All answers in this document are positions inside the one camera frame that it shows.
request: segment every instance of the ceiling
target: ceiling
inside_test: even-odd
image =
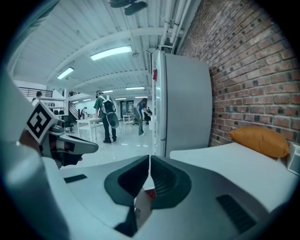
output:
[[[111,8],[106,0],[60,0],[47,20],[29,37],[12,71],[14,80],[68,87],[95,94],[113,90],[118,97],[151,96],[151,76],[146,50],[157,49],[164,32],[166,0],[144,0],[146,9],[125,16],[123,8]],[[179,0],[174,0],[171,20]],[[186,33],[192,19],[182,25]],[[173,21],[169,34],[172,33]],[[133,52],[93,61],[90,56],[115,47],[130,45]],[[67,68],[74,71],[57,78]],[[145,87],[145,90],[125,90]]]

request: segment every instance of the glossy floor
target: glossy floor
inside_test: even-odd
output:
[[[103,143],[104,140],[104,127],[97,128],[96,143],[99,149],[95,153],[84,154],[83,160],[78,162],[77,165],[69,165],[62,167],[61,170],[67,168],[87,167],[94,165],[108,164],[115,161],[121,161],[126,158],[132,158],[139,155],[151,155],[152,154],[152,131],[149,129],[149,125],[143,125],[143,130],[146,135],[138,135],[138,126],[133,126],[132,133],[124,133],[123,122],[120,122],[120,129],[117,129],[117,141],[111,144]],[[80,130],[81,137],[90,140],[89,132],[87,130]],[[75,125],[74,133],[72,135],[78,136],[77,125]],[[144,185],[145,189],[149,189],[153,186],[153,181],[149,177]]]

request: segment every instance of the refrigerator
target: refrigerator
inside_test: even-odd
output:
[[[206,148],[212,91],[205,62],[159,51],[156,62],[154,154]]]

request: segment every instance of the ceiling fan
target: ceiling fan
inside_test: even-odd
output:
[[[125,15],[127,16],[133,15],[148,6],[146,2],[136,2],[136,0],[108,0],[108,2],[112,8],[123,8],[129,5],[125,8]]]

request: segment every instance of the white table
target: white table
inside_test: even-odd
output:
[[[98,123],[100,121],[100,118],[96,118],[96,119],[90,118],[90,119],[83,119],[83,120],[76,120],[76,121],[77,121],[77,126],[78,126],[78,135],[79,135],[79,137],[80,137],[80,129],[81,130],[88,130],[89,134],[90,134],[90,140],[92,142],[94,142],[95,140],[94,140],[94,137],[93,137],[92,129],[93,128],[95,129],[95,135],[96,135],[96,139],[97,139],[96,128],[103,125],[102,122]],[[88,125],[80,127],[80,123],[88,123]]]
[[[123,123],[124,123],[124,132],[125,132],[125,118],[128,119],[128,122],[130,122],[130,118],[133,117],[133,115],[123,115]]]
[[[210,169],[244,189],[271,212],[289,201],[299,177],[274,160],[238,143],[218,147],[171,151],[170,158]]]

